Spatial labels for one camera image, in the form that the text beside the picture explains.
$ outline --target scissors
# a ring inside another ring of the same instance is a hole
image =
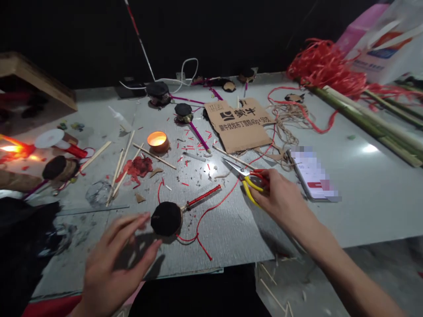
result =
[[[239,166],[238,164],[231,162],[231,161],[227,160],[226,158],[223,158],[223,159],[226,161],[226,163],[228,163],[233,168],[235,168],[240,175],[243,176],[243,179],[241,181],[242,181],[242,185],[244,186],[245,193],[247,194],[248,198],[254,203],[254,205],[256,205],[257,207],[260,207],[259,204],[251,196],[251,192],[250,192],[250,189],[249,189],[248,186],[251,186],[252,188],[254,188],[255,190],[257,190],[259,192],[267,192],[262,187],[259,187],[256,184],[254,184],[250,179],[250,176],[256,176],[256,177],[258,177],[262,180],[262,184],[265,187],[269,188],[269,186],[270,186],[269,181],[266,178],[264,178],[263,175],[259,174],[264,170],[253,170],[252,172],[249,172],[246,169],[244,169],[242,166]]]

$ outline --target black fabric disc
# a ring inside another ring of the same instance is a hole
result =
[[[250,78],[254,76],[254,71],[251,68],[244,68],[241,72],[245,78]]]
[[[52,158],[44,167],[43,178],[53,180],[65,169],[66,159],[63,155]]]
[[[151,227],[161,236],[171,236],[181,226],[181,209],[175,203],[162,202],[151,216]]]
[[[185,117],[192,113],[193,109],[186,103],[178,103],[175,107],[175,112],[178,116]]]
[[[153,82],[147,85],[147,94],[149,96],[158,97],[159,99],[164,94],[169,93],[169,87],[162,81]]]

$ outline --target glue bottle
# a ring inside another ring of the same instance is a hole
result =
[[[124,129],[126,132],[131,132],[132,126],[129,124],[129,122],[126,121],[126,119],[119,112],[116,112],[111,106],[109,106],[109,109],[110,109],[113,117],[118,119],[119,124],[122,127],[122,129]]]

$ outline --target left hand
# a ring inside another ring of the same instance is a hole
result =
[[[111,316],[136,291],[162,244],[157,240],[150,245],[142,259],[131,270],[113,271],[117,257],[134,233],[144,229],[150,213],[130,215],[116,219],[106,230],[88,256],[82,300],[72,317]]]

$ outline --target yellow scissors handle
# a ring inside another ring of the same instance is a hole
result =
[[[254,205],[256,205],[257,207],[261,208],[259,206],[259,204],[254,200],[254,198],[251,196],[251,192],[250,192],[250,188],[248,187],[248,184],[251,183],[251,181],[249,181],[249,179],[247,177],[244,178],[244,180],[242,181],[242,185],[244,186],[244,190],[245,193],[247,194],[248,198],[250,198],[250,200],[254,203]]]
[[[256,184],[254,184],[251,180],[249,176],[245,176],[245,181],[248,183],[248,185],[250,185],[251,187],[253,187],[255,190],[259,191],[259,192],[264,192],[264,189],[262,189],[261,187],[258,187]]]

